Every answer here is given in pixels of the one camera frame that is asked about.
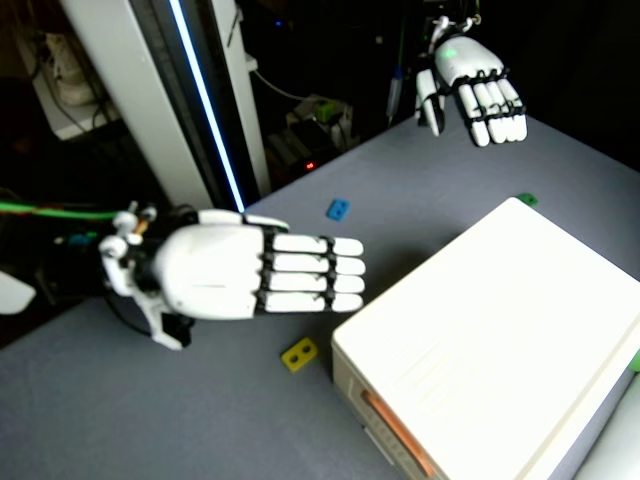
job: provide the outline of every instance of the box lid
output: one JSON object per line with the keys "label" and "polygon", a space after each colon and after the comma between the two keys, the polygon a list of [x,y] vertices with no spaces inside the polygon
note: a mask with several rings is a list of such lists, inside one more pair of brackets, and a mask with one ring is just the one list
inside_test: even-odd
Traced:
{"label": "box lid", "polygon": [[640,283],[509,199],[333,344],[451,480],[546,480],[640,346]]}

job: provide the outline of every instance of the yellow lego brick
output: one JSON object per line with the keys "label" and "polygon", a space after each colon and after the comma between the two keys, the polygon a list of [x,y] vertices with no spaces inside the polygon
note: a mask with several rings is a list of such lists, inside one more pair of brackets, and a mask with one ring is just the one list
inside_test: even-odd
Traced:
{"label": "yellow lego brick", "polygon": [[304,337],[289,350],[280,355],[284,366],[295,373],[309,363],[318,354],[318,347],[309,337]]}

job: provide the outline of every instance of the gray table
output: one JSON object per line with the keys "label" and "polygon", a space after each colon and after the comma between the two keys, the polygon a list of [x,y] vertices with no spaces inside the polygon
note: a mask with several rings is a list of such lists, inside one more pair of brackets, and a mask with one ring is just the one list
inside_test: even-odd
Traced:
{"label": "gray table", "polygon": [[[251,210],[361,239],[367,300],[525,191],[640,278],[640,175],[535,120],[525,143],[484,149],[448,121],[439,139],[407,121]],[[325,217],[336,197],[341,223]],[[86,302],[0,352],[0,478],[397,479],[332,387],[345,318],[201,322],[173,353]],[[292,375],[279,354],[306,335],[320,359]]]}

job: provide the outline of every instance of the white robotic hand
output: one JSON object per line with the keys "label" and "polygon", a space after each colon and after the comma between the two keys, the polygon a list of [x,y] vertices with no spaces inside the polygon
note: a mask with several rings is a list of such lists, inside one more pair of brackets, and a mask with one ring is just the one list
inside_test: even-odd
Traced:
{"label": "white robotic hand", "polygon": [[173,350],[185,340],[168,331],[163,314],[240,320],[259,312],[362,306],[365,265],[357,258],[363,253],[357,240],[291,235],[286,223],[272,218],[205,210],[197,212],[197,223],[178,228],[153,255],[141,257],[135,255],[143,249],[136,231],[144,221],[128,212],[116,218],[118,234],[100,246],[103,264],[113,289],[133,297],[144,312],[153,340]]}
{"label": "white robotic hand", "polygon": [[[471,21],[468,19],[468,30]],[[525,108],[507,80],[500,59],[477,41],[466,36],[451,37],[437,47],[449,28],[442,17],[431,41],[432,69],[416,77],[417,114],[424,114],[434,135],[444,128],[443,91],[454,93],[474,142],[479,147],[495,143],[519,142],[527,137]]]}

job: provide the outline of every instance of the white shoe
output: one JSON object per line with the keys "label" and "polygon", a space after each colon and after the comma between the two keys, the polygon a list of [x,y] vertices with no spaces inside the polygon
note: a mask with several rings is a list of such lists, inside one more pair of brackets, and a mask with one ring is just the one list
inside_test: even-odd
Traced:
{"label": "white shoe", "polygon": [[47,33],[46,42],[60,100],[71,107],[95,102],[91,86],[64,34]]}

